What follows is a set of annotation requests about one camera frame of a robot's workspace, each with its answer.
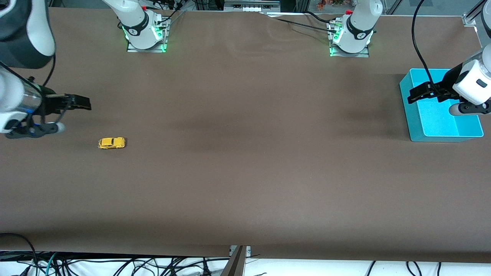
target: plastic container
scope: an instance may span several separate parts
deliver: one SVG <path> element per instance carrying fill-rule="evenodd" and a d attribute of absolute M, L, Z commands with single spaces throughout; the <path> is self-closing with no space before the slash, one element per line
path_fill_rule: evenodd
<path fill-rule="evenodd" d="M 434 82 L 439 82 L 448 69 L 430 69 Z M 401 94 L 408 121 L 409 135 L 413 142 L 462 142 L 484 136 L 477 115 L 453 116 L 448 109 L 459 103 L 447 100 L 439 103 L 436 98 L 408 104 L 409 90 L 428 81 L 424 69 L 410 69 L 400 83 Z"/>

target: yellow toy car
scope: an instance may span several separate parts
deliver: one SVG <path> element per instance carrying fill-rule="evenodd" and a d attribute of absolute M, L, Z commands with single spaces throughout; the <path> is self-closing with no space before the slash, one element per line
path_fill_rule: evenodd
<path fill-rule="evenodd" d="M 112 148 L 124 148 L 126 146 L 126 140 L 123 137 L 116 138 L 102 138 L 99 140 L 100 149 L 112 149 Z"/>

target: white floor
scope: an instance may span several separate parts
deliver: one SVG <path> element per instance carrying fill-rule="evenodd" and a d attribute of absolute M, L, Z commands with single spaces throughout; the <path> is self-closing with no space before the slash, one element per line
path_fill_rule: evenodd
<path fill-rule="evenodd" d="M 201 261 L 201 258 L 189 258 L 182 265 Z M 160 266 L 169 264 L 170 259 L 157 259 Z M 244 276 L 366 276 L 370 261 L 322 261 L 322 260 L 280 260 L 280 259 L 248 259 L 245 266 Z M 79 276 L 111 276 L 123 263 L 88 263 L 78 262 L 71 265 L 71 269 Z M 225 267 L 226 261 L 209 261 L 208 266 L 211 272 L 221 270 Z M 437 263 L 418 262 L 422 276 L 436 276 Z M 0 276 L 19 275 L 26 267 L 25 264 L 16 262 L 0 262 Z M 157 269 L 151 266 L 147 268 L 153 270 L 157 275 Z M 416 268 L 411 268 L 417 275 Z M 134 267 L 127 266 L 120 274 L 130 276 Z M 182 270 L 177 275 L 190 276 L 202 273 L 202 269 L 188 268 Z M 31 269 L 29 276 L 35 275 L 35 269 Z M 406 269 L 405 262 L 385 262 L 378 261 L 370 276 L 410 276 Z M 489 276 L 491 275 L 491 264 L 463 264 L 463 263 L 443 263 L 440 271 L 441 276 Z M 138 270 L 136 276 L 153 276 L 144 269 Z"/>

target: black cable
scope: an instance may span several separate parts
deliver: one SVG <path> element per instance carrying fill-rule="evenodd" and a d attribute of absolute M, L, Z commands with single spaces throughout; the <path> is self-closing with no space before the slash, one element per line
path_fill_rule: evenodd
<path fill-rule="evenodd" d="M 160 268 L 159 268 L 159 264 L 157 263 L 156 258 L 154 258 L 154 262 L 155 262 L 155 267 L 157 267 L 157 276 L 159 276 Z"/>
<path fill-rule="evenodd" d="M 66 274 L 65 274 L 64 260 L 61 261 L 61 265 L 60 266 L 61 266 L 61 272 L 63 273 L 63 276 L 66 276 Z"/>
<path fill-rule="evenodd" d="M 416 50 L 416 54 L 418 55 L 421 63 L 423 64 L 423 67 L 425 68 L 426 74 L 428 75 L 428 78 L 430 79 L 430 85 L 432 89 L 435 91 L 435 93 L 438 93 L 438 90 L 435 87 L 435 83 L 433 82 L 433 78 L 430 74 L 430 70 L 428 69 L 428 66 L 426 65 L 425 60 L 423 59 L 423 56 L 419 52 L 418 45 L 416 44 L 416 37 L 414 35 L 414 25 L 416 24 L 416 16 L 418 15 L 419 8 L 421 8 L 421 5 L 423 4 L 425 0 L 421 0 L 416 7 L 416 10 L 414 11 L 414 16 L 412 17 L 412 25 L 411 25 L 411 36 L 412 36 L 412 45 L 414 46 L 414 50 Z"/>
<path fill-rule="evenodd" d="M 61 275 L 61 272 L 60 272 L 60 267 L 61 269 L 63 270 L 63 266 L 59 265 L 58 264 L 58 261 L 56 259 L 53 260 L 53 262 L 51 263 L 51 267 L 54 268 L 55 270 L 55 275 L 59 275 L 59 276 L 62 276 Z"/>
<path fill-rule="evenodd" d="M 37 266 L 36 266 L 36 265 L 34 265 L 34 264 L 32 264 L 32 263 L 25 263 L 25 262 L 22 262 L 22 261 L 19 261 L 19 260 L 16 260 L 15 262 L 16 262 L 16 263 L 19 263 L 19 264 L 27 265 L 28 267 L 34 267 L 34 268 L 36 268 L 36 269 L 39 269 L 43 275 L 46 273 L 46 271 L 44 270 L 46 267 L 39 266 L 39 265 L 37 265 Z"/>
<path fill-rule="evenodd" d="M 121 274 L 121 272 L 125 269 L 125 267 L 127 267 L 129 264 L 131 264 L 132 262 L 134 262 L 136 260 L 136 258 L 133 258 L 133 259 L 130 259 L 128 260 L 127 262 L 125 262 L 121 267 L 118 268 L 118 270 L 116 270 L 116 272 L 113 274 L 113 276 L 118 276 Z"/>
<path fill-rule="evenodd" d="M 1 65 L 2 65 L 2 67 L 4 67 L 4 68 L 5 68 L 5 67 L 6 67 L 6 68 L 8 68 L 8 67 L 7 67 L 7 66 L 6 66 L 6 65 L 5 65 L 3 62 L 0 62 L 0 63 L 1 63 Z M 23 235 L 21 235 L 21 234 L 17 234 L 17 233 L 0 233 L 0 238 L 1 238 L 1 237 L 7 237 L 7 236 L 12 236 L 12 237 L 21 238 L 21 239 L 23 239 L 24 241 L 26 241 L 26 242 L 27 242 L 27 244 L 29 244 L 29 247 L 30 247 L 30 248 L 31 248 L 31 250 L 32 250 L 32 254 L 33 254 L 32 258 L 34 259 L 34 264 L 35 264 L 36 266 L 38 265 L 38 262 L 37 262 L 37 256 L 36 256 L 36 250 L 34 249 L 34 246 L 32 245 L 32 243 L 31 243 L 31 242 L 30 242 L 30 241 L 29 241 L 29 240 L 28 240 L 26 237 L 24 237 L 24 236 L 23 236 Z"/>
<path fill-rule="evenodd" d="M 136 273 L 136 272 L 137 272 L 137 271 L 138 271 L 140 268 L 145 268 L 145 265 L 146 265 L 148 262 L 150 262 L 151 260 L 153 260 L 153 259 L 148 259 L 148 261 L 145 261 L 145 262 L 143 262 L 141 265 L 138 265 L 138 268 L 136 268 L 136 266 L 135 266 L 135 268 L 133 269 L 133 272 L 131 273 L 131 276 L 134 276 L 134 275 L 135 275 L 135 273 Z"/>
<path fill-rule="evenodd" d="M 206 258 L 203 257 L 203 276 L 210 276 L 212 273 L 208 268 L 208 263 L 206 262 Z"/>
<path fill-rule="evenodd" d="M 43 86 L 46 86 L 48 84 L 48 82 L 50 81 L 51 76 L 53 75 L 53 71 L 55 70 L 55 66 L 56 66 L 56 54 L 53 55 L 53 62 L 51 64 L 51 70 L 50 70 L 50 73 L 48 74 L 48 77 L 44 81 Z"/>
<path fill-rule="evenodd" d="M 218 259 L 211 259 L 211 260 L 206 260 L 207 262 L 214 262 L 214 261 L 227 261 L 229 260 L 230 258 L 218 258 Z M 185 266 L 182 266 L 182 267 L 177 267 L 178 270 L 176 270 L 175 273 L 171 274 L 170 276 L 175 276 L 179 271 L 183 270 L 183 269 L 186 269 L 186 268 L 190 268 L 190 267 L 195 267 L 197 264 L 200 264 L 200 263 L 203 263 L 203 261 L 199 261 L 199 262 L 194 262 L 192 264 L 188 264 L 188 265 L 185 265 Z"/>
<path fill-rule="evenodd" d="M 172 274 L 172 273 L 174 272 L 174 269 L 176 268 L 176 266 L 177 266 L 177 265 L 178 265 L 180 262 L 182 262 L 182 261 L 184 261 L 184 260 L 185 260 L 185 258 L 177 258 L 177 259 L 175 259 L 175 260 L 174 260 L 174 258 L 172 258 L 172 260 L 171 260 L 171 262 L 170 262 L 169 266 L 167 266 L 167 267 L 165 268 L 164 272 L 162 272 L 162 273 L 160 274 L 160 276 L 166 276 L 166 275 L 167 275 L 167 272 L 170 272 L 170 273 Z"/>
<path fill-rule="evenodd" d="M 313 13 L 313 12 L 311 12 L 311 11 L 308 11 L 308 10 L 304 11 L 303 13 L 310 14 L 310 15 L 311 15 L 311 16 L 313 16 L 315 19 L 319 20 L 320 22 L 324 22 L 324 23 L 329 23 L 329 21 L 331 21 L 331 20 L 332 20 L 332 19 L 331 19 L 331 20 L 324 20 L 324 19 L 322 19 L 322 18 L 318 17 L 318 16 L 317 16 L 315 13 Z"/>
<path fill-rule="evenodd" d="M 372 268 L 373 268 L 373 266 L 375 265 L 375 262 L 376 262 L 376 261 L 373 261 L 373 262 L 370 264 L 370 267 L 368 268 L 368 272 L 367 272 L 366 276 L 370 276 L 370 273 L 372 272 Z"/>
<path fill-rule="evenodd" d="M 281 18 L 276 18 L 276 17 L 274 17 L 274 18 L 275 18 L 276 20 L 280 20 L 280 21 L 287 22 L 287 23 L 292 23 L 292 24 L 299 25 L 299 26 L 304 26 L 304 27 L 307 27 L 307 28 L 312 28 L 312 29 L 323 30 L 323 31 L 326 31 L 326 32 L 336 32 L 335 30 L 331 30 L 331 29 L 314 27 L 314 26 L 311 26 L 311 25 L 306 25 L 306 24 L 302 24 L 302 23 L 298 23 L 298 22 L 293 22 L 293 21 L 289 21 L 289 20 L 284 20 L 284 19 L 281 19 Z"/>
<path fill-rule="evenodd" d="M 416 262 L 411 262 L 411 263 L 413 263 L 416 266 L 416 268 L 418 269 L 419 276 L 422 276 L 421 270 L 419 269 L 418 264 Z M 409 262 L 406 262 L 406 268 L 408 269 L 409 273 L 411 273 L 412 276 L 416 276 L 416 274 L 414 274 L 412 272 L 411 268 L 409 267 Z"/>
<path fill-rule="evenodd" d="M 158 21 L 157 24 L 164 23 L 165 21 L 169 20 L 179 9 L 175 9 L 167 18 L 165 18 L 162 21 Z"/>
<path fill-rule="evenodd" d="M 68 101 L 66 102 L 66 105 L 65 105 L 65 108 L 61 111 L 60 115 L 58 116 L 58 118 L 56 118 L 55 120 L 55 124 L 60 122 L 61 119 L 63 118 L 63 116 L 65 115 L 66 111 L 68 110 L 68 107 L 70 106 L 70 103 L 73 101 L 74 99 L 74 96 L 73 95 L 67 95 L 70 97 L 70 99 L 68 99 Z"/>
<path fill-rule="evenodd" d="M 87 262 L 87 263 L 110 263 L 110 262 L 115 262 L 115 263 L 125 263 L 127 260 L 105 260 L 105 261 L 96 261 L 96 260 L 73 260 L 69 262 L 68 264 L 74 264 L 78 262 Z"/>
<path fill-rule="evenodd" d="M 152 4 L 153 4 L 154 6 L 155 6 L 155 4 L 156 4 L 156 3 L 157 3 L 157 4 L 159 4 L 160 9 L 162 9 L 162 10 L 164 9 L 164 7 L 162 7 L 162 3 L 160 3 L 160 1 L 157 1 L 157 0 L 152 0 Z"/>
<path fill-rule="evenodd" d="M 148 267 L 143 267 L 143 269 L 150 271 L 153 274 L 153 276 L 155 276 L 155 272 L 153 270 L 149 269 Z"/>
<path fill-rule="evenodd" d="M 68 276 L 72 276 L 72 273 L 70 272 L 70 267 L 68 266 L 68 260 L 64 260 L 63 262 L 63 268 L 66 269 L 66 273 Z"/>
<path fill-rule="evenodd" d="M 67 272 L 68 272 L 68 274 L 69 274 L 70 276 L 71 276 L 71 274 L 72 274 L 72 273 L 73 273 L 73 275 L 75 275 L 75 276 L 80 276 L 80 275 L 78 275 L 77 273 L 75 273 L 75 272 L 74 272 L 74 271 L 73 271 L 73 270 L 70 268 L 70 266 L 68 266 L 68 265 L 67 265 L 67 266 L 66 266 L 66 269 L 67 269 Z"/>

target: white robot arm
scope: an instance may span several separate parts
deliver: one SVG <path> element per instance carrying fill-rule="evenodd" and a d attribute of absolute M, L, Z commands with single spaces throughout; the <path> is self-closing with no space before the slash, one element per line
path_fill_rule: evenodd
<path fill-rule="evenodd" d="M 482 10 L 483 23 L 489 30 L 491 23 L 491 0 Z M 489 114 L 491 112 L 491 43 L 473 54 L 463 63 L 449 70 L 438 83 L 425 82 L 411 89 L 410 104 L 427 98 L 439 102 L 459 100 L 449 112 L 454 116 Z"/>
<path fill-rule="evenodd" d="M 359 53 L 370 43 L 373 27 L 383 11 L 380 0 L 358 0 L 352 14 L 338 18 L 339 34 L 332 42 L 347 53 Z"/>
<path fill-rule="evenodd" d="M 59 122 L 67 110 L 90 110 L 90 100 L 70 94 L 56 94 L 26 80 L 10 67 L 38 69 L 55 55 L 55 39 L 43 0 L 11 0 L 0 10 L 0 133 L 8 138 L 38 138 L 62 132 Z M 55 122 L 45 116 L 58 113 Z M 33 116 L 41 117 L 34 123 Z"/>
<path fill-rule="evenodd" d="M 163 39 L 162 15 L 141 7 L 137 0 L 102 0 L 116 13 L 128 41 L 148 49 Z"/>

